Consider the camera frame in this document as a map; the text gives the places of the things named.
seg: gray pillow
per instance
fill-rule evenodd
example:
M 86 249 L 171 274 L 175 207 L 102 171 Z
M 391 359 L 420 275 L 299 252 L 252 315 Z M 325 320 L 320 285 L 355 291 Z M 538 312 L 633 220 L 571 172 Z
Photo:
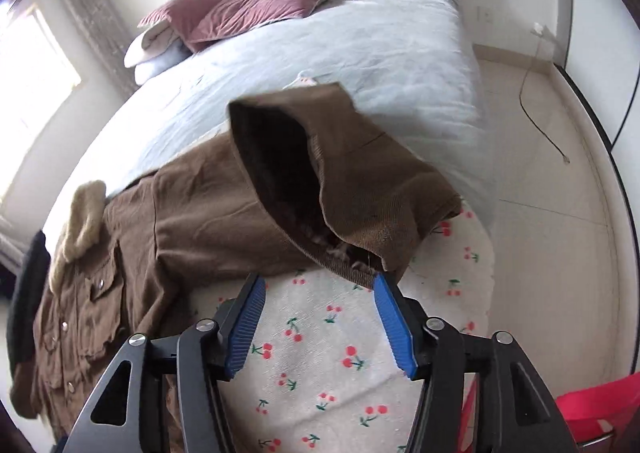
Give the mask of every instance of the gray pillow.
M 136 84 L 142 86 L 149 79 L 159 76 L 162 72 L 171 67 L 175 67 L 175 65 L 184 61 L 191 55 L 192 52 L 184 46 L 181 39 L 175 40 L 169 45 L 169 48 L 159 56 L 136 65 Z

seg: blue gripper pad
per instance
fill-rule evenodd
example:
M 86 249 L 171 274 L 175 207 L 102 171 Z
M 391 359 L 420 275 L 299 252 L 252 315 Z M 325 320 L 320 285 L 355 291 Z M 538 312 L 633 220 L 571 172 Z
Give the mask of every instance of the blue gripper pad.
M 249 346 L 254 340 L 255 329 L 260 321 L 260 314 L 264 307 L 266 296 L 266 285 L 264 278 L 258 277 L 241 308 L 234 327 L 229 332 L 227 341 L 225 372 L 232 379 L 236 373 L 244 367 L 244 361 L 249 353 Z M 242 298 L 242 292 L 238 295 L 238 300 Z
M 386 338 L 394 353 L 396 365 L 404 370 L 409 379 L 412 379 L 418 369 L 418 362 L 414 356 L 414 340 L 382 274 L 377 274 L 373 280 L 373 296 L 382 325 L 385 327 Z

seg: tile grout line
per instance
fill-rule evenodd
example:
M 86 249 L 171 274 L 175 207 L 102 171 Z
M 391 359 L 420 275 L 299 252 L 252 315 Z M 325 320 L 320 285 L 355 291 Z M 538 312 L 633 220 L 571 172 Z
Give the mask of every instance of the tile grout line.
M 529 204 L 522 204 L 520 202 L 514 202 L 513 200 L 505 200 L 504 198 L 498 198 L 500 202 L 507 202 L 508 204 L 515 204 L 517 206 L 523 206 L 526 208 L 539 209 L 541 211 L 547 211 L 548 213 L 562 214 L 562 216 L 568 216 L 570 218 L 576 218 L 577 220 L 582 220 L 583 222 L 588 222 L 590 224 L 594 224 L 595 226 L 600 227 L 608 227 L 607 224 L 602 224 L 600 222 L 594 222 L 593 220 L 589 220 L 588 218 L 582 218 L 581 216 L 576 216 L 575 214 L 561 213 L 560 211 L 554 211 L 553 209 L 541 208 L 538 206 L 531 206 Z

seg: baseboard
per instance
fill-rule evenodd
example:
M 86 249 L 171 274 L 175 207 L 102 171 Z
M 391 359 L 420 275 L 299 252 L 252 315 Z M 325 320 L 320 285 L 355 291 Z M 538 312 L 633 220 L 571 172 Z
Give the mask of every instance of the baseboard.
M 596 179 L 599 179 L 601 185 L 612 262 L 617 269 L 619 299 L 616 342 L 613 346 L 609 376 L 611 380 L 619 379 L 630 373 L 630 367 L 635 360 L 638 333 L 636 242 L 626 210 L 625 194 L 618 181 L 610 152 L 571 85 L 553 65 L 549 78 L 582 134 L 585 150 L 590 157 Z
M 484 61 L 492 61 L 519 68 L 529 68 L 533 59 L 532 56 L 520 54 L 519 52 L 477 44 L 474 44 L 474 54 L 476 54 L 476 58 Z M 531 70 L 540 74 L 549 74 L 552 66 L 551 61 L 536 59 L 533 61 Z

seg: bed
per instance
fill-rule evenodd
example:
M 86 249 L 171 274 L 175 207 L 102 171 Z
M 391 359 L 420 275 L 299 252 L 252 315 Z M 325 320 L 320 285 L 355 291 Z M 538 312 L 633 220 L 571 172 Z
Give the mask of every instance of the bed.
M 463 213 L 425 239 L 399 286 L 430 315 L 486 334 L 492 147 L 456 0 L 328 0 L 305 19 L 215 43 L 152 78 L 64 186 L 44 227 L 50 252 L 80 184 L 101 179 L 116 194 L 226 129 L 230 100 L 281 89 L 299 76 L 339 81 L 360 112 L 436 166 L 463 196 Z M 402 451 L 419 389 L 396 368 L 370 292 L 324 270 L 268 284 L 246 366 L 223 387 L 238 448 Z M 191 308 L 212 315 L 238 288 L 217 283 L 191 293 Z

